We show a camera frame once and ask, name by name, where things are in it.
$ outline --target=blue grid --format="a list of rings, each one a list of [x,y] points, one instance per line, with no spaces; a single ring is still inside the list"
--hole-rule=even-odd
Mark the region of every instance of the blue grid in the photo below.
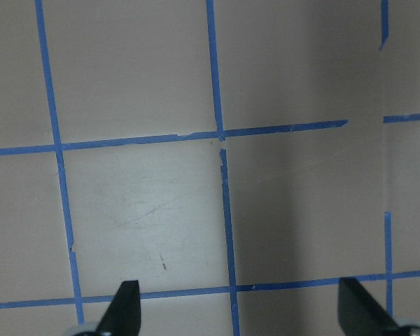
[[[50,300],[28,300],[17,302],[0,302],[0,309],[10,309],[18,307],[43,307],[55,305],[75,305],[77,319],[79,323],[84,322],[83,303],[110,302],[112,295],[83,297],[81,295],[81,286],[78,276],[78,267],[76,263],[76,254],[72,251],[74,242],[73,229],[71,224],[71,215],[69,208],[69,196],[67,190],[67,179],[64,170],[63,151],[74,151],[85,148],[100,148],[109,146],[124,146],[127,144],[153,144],[167,143],[173,141],[192,141],[199,139],[219,139],[224,141],[226,137],[245,137],[254,134],[272,134],[286,132],[301,132],[307,130],[321,130],[329,128],[343,127],[348,124],[348,120],[334,120],[323,122],[312,122],[307,124],[295,125],[277,125],[271,127],[255,127],[246,129],[229,129],[225,130],[223,126],[223,112],[221,108],[221,97],[219,89],[218,75],[218,56],[216,49],[216,29],[214,20],[214,4],[213,0],[206,0],[207,24],[209,34],[209,52],[211,60],[211,78],[213,88],[213,105],[215,111],[215,119],[217,130],[215,132],[198,132],[188,135],[167,134],[158,136],[142,136],[126,139],[110,139],[98,141],[86,141],[77,143],[62,143],[60,129],[57,121],[55,94],[53,90],[53,82],[50,71],[50,60],[48,54],[48,46],[46,40],[45,23],[43,18],[42,0],[34,0],[36,7],[36,18],[38,25],[38,35],[41,48],[41,56],[43,63],[43,72],[45,76],[45,88],[47,92],[48,106],[50,112],[50,120],[52,126],[52,135],[54,144],[42,146],[26,146],[14,148],[0,148],[0,156],[2,155],[18,155],[31,153],[54,152],[57,158],[59,187],[62,197],[62,208],[64,211],[64,222],[66,229],[66,240],[69,248],[69,261],[71,267],[71,278],[73,284],[74,297],[50,299]],[[381,0],[381,34],[382,45],[384,46],[389,35],[389,4],[387,0]],[[420,121],[420,114],[411,115],[390,115],[385,116],[384,123],[402,123]],[[230,191],[228,183],[228,164],[226,150],[220,152],[222,192],[223,192],[223,208],[225,219],[225,235],[227,243],[227,261],[229,286],[211,287],[211,288],[195,288],[186,290],[170,290],[151,293],[142,293],[141,299],[151,298],[171,298],[190,295],[205,295],[216,293],[229,293],[232,305],[232,327],[234,336],[239,336],[239,317],[237,306],[237,293],[246,291],[277,291],[293,288],[307,288],[315,286],[332,286],[337,285],[339,278],[315,279],[307,281],[292,281],[284,283],[253,283],[249,285],[237,285],[235,274],[235,253],[233,248],[232,224],[230,215]],[[385,264],[386,272],[379,274],[358,274],[355,277],[360,281],[386,281],[386,308],[390,314],[393,311],[393,280],[420,277],[419,271],[411,272],[393,272],[392,267],[392,217],[390,212],[384,214],[384,233],[385,233]]]

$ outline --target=floor tile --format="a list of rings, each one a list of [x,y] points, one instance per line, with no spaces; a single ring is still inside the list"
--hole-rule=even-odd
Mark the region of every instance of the floor tile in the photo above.
[[[66,142],[211,131],[204,1],[44,1]]]
[[[55,154],[0,157],[0,302],[72,295]]]
[[[379,2],[215,0],[226,129],[381,113]]]
[[[383,57],[386,113],[420,113],[420,1],[389,2]]]
[[[0,1],[0,148],[53,143],[33,1]]]
[[[76,324],[74,305],[0,309],[0,335],[62,336]]]
[[[420,325],[420,278],[393,282],[393,315]]]
[[[363,283],[385,306],[384,282]],[[343,336],[337,322],[337,286],[238,294],[241,336]]]
[[[393,268],[396,272],[420,270],[420,122],[387,124],[385,131]]]
[[[65,153],[83,294],[228,284],[219,143]]]
[[[86,321],[99,321],[109,304],[85,304]],[[228,294],[168,297],[141,301],[144,335],[232,336]]]
[[[238,284],[384,272],[380,129],[227,140]]]

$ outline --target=gray floor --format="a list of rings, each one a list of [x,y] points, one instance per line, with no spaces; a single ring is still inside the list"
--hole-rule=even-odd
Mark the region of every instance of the gray floor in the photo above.
[[[0,335],[126,279],[144,336],[341,335],[343,276],[420,321],[420,115],[383,123],[420,113],[420,0],[389,6],[380,51],[378,0],[0,1]]]

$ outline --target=black object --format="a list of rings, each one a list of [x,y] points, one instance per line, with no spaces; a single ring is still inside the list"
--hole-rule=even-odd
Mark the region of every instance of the black object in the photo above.
[[[139,282],[124,281],[94,332],[76,336],[137,336],[141,327]]]
[[[420,336],[419,326],[399,326],[355,278],[339,280],[337,318],[346,336]]]

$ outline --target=vertical blue tape line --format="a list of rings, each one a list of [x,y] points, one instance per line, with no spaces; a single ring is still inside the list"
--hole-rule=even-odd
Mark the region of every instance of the vertical blue tape line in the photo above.
[[[213,107],[215,109],[215,120],[218,138],[225,140],[223,126],[223,112],[221,108],[221,92],[219,90],[218,52],[216,49],[216,28],[213,0],[206,0],[207,28],[209,32],[211,85],[213,88]]]
[[[393,267],[392,267],[392,215],[384,214],[384,236],[386,246],[386,310],[389,315],[393,314]]]
[[[381,0],[381,46],[383,50],[384,45],[389,37],[389,0]]]
[[[221,149],[221,177],[223,179],[223,208],[225,222],[225,241],[227,244],[227,263],[230,284],[230,306],[232,311],[233,335],[239,336],[239,315],[237,298],[237,278],[235,276],[235,252],[233,249],[232,215],[230,214],[229,174],[227,166],[227,153]]]
[[[61,191],[62,209],[64,212],[64,222],[66,230],[66,239],[69,247],[69,260],[71,270],[71,280],[73,282],[73,294],[76,306],[76,316],[78,323],[84,323],[83,303],[81,298],[81,287],[79,285],[78,265],[76,262],[76,254],[72,251],[74,237],[73,228],[71,226],[71,215],[69,206],[69,196],[67,192],[67,178],[65,176],[64,156],[61,148],[61,135],[59,123],[57,121],[55,93],[53,90],[53,81],[51,78],[50,58],[48,56],[48,44],[45,30],[45,21],[43,19],[42,0],[34,0],[36,6],[36,18],[39,35],[39,43],[41,47],[43,75],[45,77],[45,88],[47,91],[48,109],[50,111],[51,128],[53,141],[55,142],[55,152],[57,159],[57,169],[59,174],[59,186]]]

